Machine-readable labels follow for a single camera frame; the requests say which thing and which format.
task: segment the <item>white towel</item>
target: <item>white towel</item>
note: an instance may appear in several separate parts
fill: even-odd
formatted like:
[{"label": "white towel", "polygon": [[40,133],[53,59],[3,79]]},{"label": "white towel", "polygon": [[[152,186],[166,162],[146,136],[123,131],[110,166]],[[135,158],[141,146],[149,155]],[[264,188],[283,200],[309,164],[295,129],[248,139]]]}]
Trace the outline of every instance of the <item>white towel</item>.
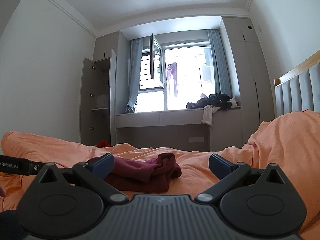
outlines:
[{"label": "white towel", "polygon": [[201,122],[212,126],[212,114],[217,112],[220,108],[220,106],[213,105],[205,106],[203,109],[203,120]]}]

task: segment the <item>open cabinet door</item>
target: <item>open cabinet door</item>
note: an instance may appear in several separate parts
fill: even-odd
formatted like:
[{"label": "open cabinet door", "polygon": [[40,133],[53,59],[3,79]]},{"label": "open cabinet door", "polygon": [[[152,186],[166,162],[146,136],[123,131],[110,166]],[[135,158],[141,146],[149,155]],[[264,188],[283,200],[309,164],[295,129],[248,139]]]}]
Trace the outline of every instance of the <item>open cabinet door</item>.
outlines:
[{"label": "open cabinet door", "polygon": [[84,145],[93,145],[94,129],[91,124],[91,109],[94,108],[92,84],[95,83],[96,67],[94,62],[84,58],[80,95],[80,142]]},{"label": "open cabinet door", "polygon": [[111,145],[116,144],[116,111],[115,111],[115,100],[116,100],[116,62],[117,55],[111,50],[110,55],[110,69],[109,69],[109,86],[110,86],[110,137]]}]

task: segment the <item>orange duvet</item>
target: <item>orange duvet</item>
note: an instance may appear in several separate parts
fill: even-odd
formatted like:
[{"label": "orange duvet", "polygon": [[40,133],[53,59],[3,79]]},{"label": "orange duvet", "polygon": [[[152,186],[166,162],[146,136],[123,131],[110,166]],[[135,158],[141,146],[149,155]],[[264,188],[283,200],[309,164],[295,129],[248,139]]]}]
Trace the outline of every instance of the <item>orange duvet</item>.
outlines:
[{"label": "orange duvet", "polygon": [[[211,153],[185,152],[171,148],[136,149],[129,144],[109,148],[87,147],[55,138],[9,132],[1,142],[5,155],[33,161],[57,162],[71,167],[79,161],[101,156],[105,152],[135,160],[148,160],[160,153],[171,152],[182,169],[182,176],[170,182],[166,194],[197,195],[218,179],[208,168]],[[307,207],[307,217],[301,229],[304,239],[319,239],[320,222],[320,114],[307,110],[282,115],[263,122],[242,149],[229,147],[218,152],[233,163],[246,162],[253,168],[265,168],[278,163],[289,177]],[[15,209],[32,176],[0,173],[0,185],[7,192],[0,197],[0,211]]]}]

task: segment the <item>bed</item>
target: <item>bed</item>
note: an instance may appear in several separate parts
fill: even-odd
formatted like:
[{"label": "bed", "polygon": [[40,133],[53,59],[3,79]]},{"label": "bed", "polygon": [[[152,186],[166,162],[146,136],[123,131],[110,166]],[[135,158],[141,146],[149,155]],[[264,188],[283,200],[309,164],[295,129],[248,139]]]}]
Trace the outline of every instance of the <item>bed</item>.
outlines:
[{"label": "bed", "polygon": [[[307,207],[301,228],[305,239],[320,235],[320,51],[275,80],[277,118],[263,122],[241,149],[229,147],[219,155],[229,161],[246,162],[252,168],[278,163],[289,177]],[[170,181],[165,194],[190,194],[192,197],[219,180],[211,173],[208,159],[212,152],[186,152],[172,148],[137,149],[129,144],[96,148],[56,138],[8,132],[1,141],[5,155],[40,162],[56,162],[72,167],[80,161],[111,152],[114,156],[139,161],[161,153],[174,153],[182,176]],[[15,209],[33,176],[0,173],[0,185],[7,192],[0,197],[0,211]],[[124,192],[132,197],[135,192]]]}]

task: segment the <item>wardrobe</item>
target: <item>wardrobe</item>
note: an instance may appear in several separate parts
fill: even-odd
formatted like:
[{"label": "wardrobe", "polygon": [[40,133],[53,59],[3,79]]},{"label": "wardrobe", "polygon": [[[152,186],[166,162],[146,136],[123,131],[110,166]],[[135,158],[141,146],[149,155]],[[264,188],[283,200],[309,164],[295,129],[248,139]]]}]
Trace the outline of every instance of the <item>wardrobe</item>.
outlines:
[{"label": "wardrobe", "polygon": [[80,142],[116,144],[115,115],[129,100],[130,42],[121,33],[96,39],[93,60],[84,58],[80,95]]},{"label": "wardrobe", "polygon": [[271,85],[263,52],[251,20],[240,17],[222,17],[222,20],[236,69],[243,142],[246,143],[263,121],[268,122],[275,117]]}]

